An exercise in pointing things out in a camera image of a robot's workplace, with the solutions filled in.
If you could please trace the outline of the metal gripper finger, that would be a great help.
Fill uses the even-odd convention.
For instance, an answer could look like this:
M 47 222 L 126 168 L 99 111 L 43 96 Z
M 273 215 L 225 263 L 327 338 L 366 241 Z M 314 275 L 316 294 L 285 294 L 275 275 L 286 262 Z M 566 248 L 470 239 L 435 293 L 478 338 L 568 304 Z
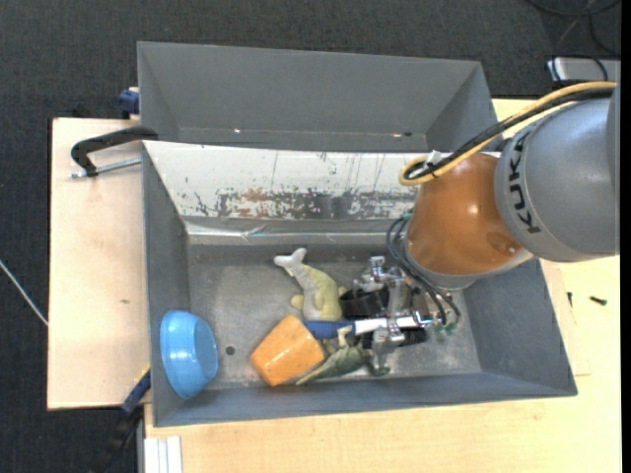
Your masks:
M 372 351 L 378 366 L 385 366 L 387 357 L 401 345 L 401 330 L 396 322 L 387 321 L 372 334 Z
M 354 293 L 374 293 L 389 287 L 392 275 L 386 271 L 386 258 L 383 255 L 371 256 L 368 266 L 359 279 L 353 281 Z

